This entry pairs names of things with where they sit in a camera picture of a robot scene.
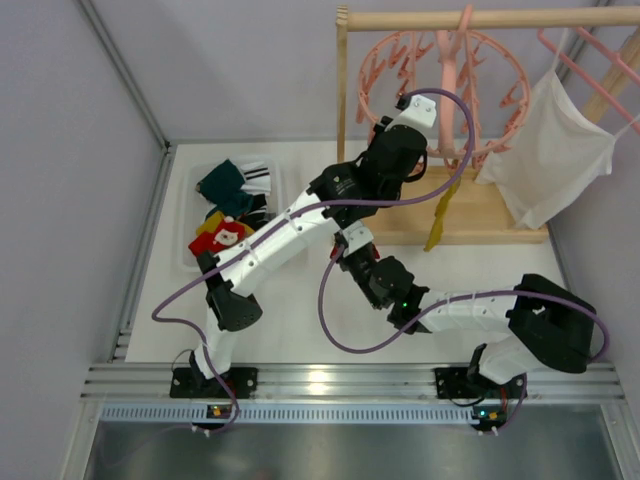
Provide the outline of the yellow bear pattern sock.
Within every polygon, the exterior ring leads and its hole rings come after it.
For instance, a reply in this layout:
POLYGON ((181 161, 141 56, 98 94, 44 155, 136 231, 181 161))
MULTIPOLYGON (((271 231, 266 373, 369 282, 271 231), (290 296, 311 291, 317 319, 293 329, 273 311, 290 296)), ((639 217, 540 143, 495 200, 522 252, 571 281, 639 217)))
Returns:
POLYGON ((444 220, 447 214, 449 203, 454 195, 457 193, 460 187, 460 180, 457 180, 440 198, 434 213, 434 222, 432 224, 429 237, 424 246, 424 251, 431 251, 436 245, 441 242, 444 232, 444 220))

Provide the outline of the dark green sock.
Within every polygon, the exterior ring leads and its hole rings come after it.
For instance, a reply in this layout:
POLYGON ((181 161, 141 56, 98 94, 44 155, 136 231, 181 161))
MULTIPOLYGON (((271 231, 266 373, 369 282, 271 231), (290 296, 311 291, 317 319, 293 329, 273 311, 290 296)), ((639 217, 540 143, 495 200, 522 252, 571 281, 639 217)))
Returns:
POLYGON ((196 191, 210 203, 220 204, 239 191, 244 183, 241 171, 226 159, 196 184, 196 191))
POLYGON ((228 198, 216 205, 216 208, 225 216, 239 218, 249 212, 253 207, 254 196, 242 190, 231 194, 228 198))

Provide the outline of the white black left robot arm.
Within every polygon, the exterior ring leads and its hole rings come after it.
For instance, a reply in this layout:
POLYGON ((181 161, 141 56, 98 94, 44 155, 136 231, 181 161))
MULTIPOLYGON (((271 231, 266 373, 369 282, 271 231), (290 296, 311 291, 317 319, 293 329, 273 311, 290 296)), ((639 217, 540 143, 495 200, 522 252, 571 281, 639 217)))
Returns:
POLYGON ((229 370, 235 333, 262 315, 255 289, 289 259, 332 235, 348 272, 370 305, 392 310, 389 319, 404 326, 417 312, 426 290, 395 257, 377 257, 363 219, 398 201, 403 184, 419 179, 427 133, 434 114, 403 112, 385 117, 365 151, 350 162, 326 167, 294 203, 248 239, 220 253, 205 252, 197 261, 207 275, 206 301, 212 315, 206 339, 190 356, 198 382, 207 384, 229 370))

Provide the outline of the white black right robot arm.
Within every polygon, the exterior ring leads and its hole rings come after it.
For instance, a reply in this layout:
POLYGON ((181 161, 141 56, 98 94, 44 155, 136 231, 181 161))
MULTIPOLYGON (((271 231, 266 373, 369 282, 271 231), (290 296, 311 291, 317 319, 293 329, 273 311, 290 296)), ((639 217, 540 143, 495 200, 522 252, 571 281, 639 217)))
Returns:
POLYGON ((450 293, 419 286, 393 256, 372 244, 337 255, 370 305, 387 311, 403 333, 489 332, 502 340, 475 348, 467 369, 472 388, 488 390, 543 367, 582 374, 591 362, 595 309, 539 274, 496 292, 450 293))

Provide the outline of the pink clothes hanger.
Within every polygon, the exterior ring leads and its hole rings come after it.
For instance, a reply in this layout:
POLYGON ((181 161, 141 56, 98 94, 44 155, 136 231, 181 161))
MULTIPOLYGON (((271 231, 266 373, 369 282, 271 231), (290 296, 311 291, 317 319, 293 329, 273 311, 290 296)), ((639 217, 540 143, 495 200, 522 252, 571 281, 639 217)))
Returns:
POLYGON ((537 40, 557 57, 556 74, 580 113, 615 131, 639 132, 639 29, 576 27, 537 40))

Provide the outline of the wooden clothes rack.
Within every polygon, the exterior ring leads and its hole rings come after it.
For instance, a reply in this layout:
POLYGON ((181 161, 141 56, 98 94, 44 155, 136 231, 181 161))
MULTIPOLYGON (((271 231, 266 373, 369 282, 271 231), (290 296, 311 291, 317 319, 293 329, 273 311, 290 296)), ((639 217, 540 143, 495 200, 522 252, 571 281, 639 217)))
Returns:
MULTIPOLYGON (((512 107, 503 134, 487 144, 477 144, 470 166, 462 173, 460 187, 449 203, 440 243, 445 245, 538 244, 549 232, 539 229, 515 229, 514 220, 499 191, 480 185, 475 178, 483 161, 492 152, 506 152, 511 140, 525 124, 531 105, 531 85, 524 67, 502 43, 487 35, 489 29, 515 30, 576 27, 638 26, 639 9, 628 7, 552 8, 529 10, 474 10, 441 12, 369 12, 352 13, 340 5, 336 12, 337 49, 337 160, 345 159, 348 36, 354 32, 385 33, 366 55, 359 70, 357 122, 375 123, 369 95, 385 69, 396 69, 405 94, 414 87, 419 60, 437 49, 442 62, 441 85, 451 93, 460 92, 472 115, 479 113, 477 76, 481 64, 477 52, 487 47, 497 52, 512 67, 516 80, 501 100, 503 108, 512 107)), ((400 207, 376 214, 367 223, 382 245, 425 246, 434 222, 435 208, 444 193, 416 207, 400 207)))

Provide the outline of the white black striped sock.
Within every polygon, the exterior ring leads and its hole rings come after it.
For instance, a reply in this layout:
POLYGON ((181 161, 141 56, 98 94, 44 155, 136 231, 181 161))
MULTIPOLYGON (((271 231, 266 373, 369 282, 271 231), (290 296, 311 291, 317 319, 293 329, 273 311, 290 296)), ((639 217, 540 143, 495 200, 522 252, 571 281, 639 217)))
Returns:
POLYGON ((252 194, 270 195, 272 191, 272 174, 264 161, 237 164, 243 176, 241 190, 252 194))

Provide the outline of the black sock in basket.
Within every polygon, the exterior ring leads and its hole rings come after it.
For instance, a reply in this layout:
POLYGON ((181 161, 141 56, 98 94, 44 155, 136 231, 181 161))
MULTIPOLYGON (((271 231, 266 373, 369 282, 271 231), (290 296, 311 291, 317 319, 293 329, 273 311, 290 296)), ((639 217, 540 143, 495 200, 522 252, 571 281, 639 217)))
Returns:
POLYGON ((250 209, 241 214, 237 220, 251 228, 253 231, 258 231, 268 224, 275 216, 276 214, 271 212, 268 208, 267 196, 265 194, 258 194, 253 196, 253 202, 250 209))

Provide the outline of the white plastic basket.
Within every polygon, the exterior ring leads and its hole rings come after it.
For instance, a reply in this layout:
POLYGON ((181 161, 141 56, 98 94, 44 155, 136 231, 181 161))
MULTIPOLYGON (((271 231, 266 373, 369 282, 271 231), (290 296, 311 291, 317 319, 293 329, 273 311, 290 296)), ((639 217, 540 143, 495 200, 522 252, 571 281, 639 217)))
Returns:
MULTIPOLYGON (((231 156, 230 161, 243 172, 254 167, 265 167, 268 170, 271 176, 271 190, 266 192, 268 213, 277 215, 289 206, 283 175, 275 158, 262 154, 236 155, 231 156)), ((213 209, 213 204, 197 193, 195 187, 199 180, 221 163, 222 160, 206 160, 188 167, 182 176, 174 231, 174 250, 178 267, 187 273, 199 272, 196 259, 188 245, 196 238, 196 229, 203 223, 206 214, 213 209)))

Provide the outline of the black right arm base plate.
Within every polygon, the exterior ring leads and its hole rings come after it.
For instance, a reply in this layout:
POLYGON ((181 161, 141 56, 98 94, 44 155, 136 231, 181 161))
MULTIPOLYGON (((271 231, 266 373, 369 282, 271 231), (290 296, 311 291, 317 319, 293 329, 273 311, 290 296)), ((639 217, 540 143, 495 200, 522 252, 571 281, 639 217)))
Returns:
POLYGON ((434 370, 439 399, 499 400, 518 399, 525 388, 526 375, 518 375, 505 384, 497 384, 479 374, 470 374, 466 367, 440 367, 434 370))

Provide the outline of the aluminium mounting rail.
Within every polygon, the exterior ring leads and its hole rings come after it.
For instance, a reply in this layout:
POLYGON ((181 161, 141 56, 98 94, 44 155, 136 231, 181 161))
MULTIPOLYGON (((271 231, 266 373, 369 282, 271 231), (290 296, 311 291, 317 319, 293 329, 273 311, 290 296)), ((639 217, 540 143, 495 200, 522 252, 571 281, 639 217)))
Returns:
MULTIPOLYGON (((431 400, 437 396, 430 364, 263 364, 258 399, 431 400)), ((159 400, 169 396, 172 371, 164 364, 97 364, 81 389, 83 399, 159 400)), ((542 370, 528 375, 528 398, 542 403, 608 403, 625 398, 609 364, 581 375, 542 370)))

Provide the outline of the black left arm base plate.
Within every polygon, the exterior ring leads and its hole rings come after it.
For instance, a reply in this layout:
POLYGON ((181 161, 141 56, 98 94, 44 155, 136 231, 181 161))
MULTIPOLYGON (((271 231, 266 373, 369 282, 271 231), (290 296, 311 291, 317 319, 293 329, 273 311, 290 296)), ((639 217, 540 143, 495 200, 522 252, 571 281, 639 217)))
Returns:
MULTIPOLYGON (((232 367, 222 375, 227 388, 238 399, 249 399, 258 385, 258 370, 232 367)), ((229 393, 215 379, 205 379, 191 368, 176 368, 172 374, 169 396, 174 399, 230 399, 229 393)))

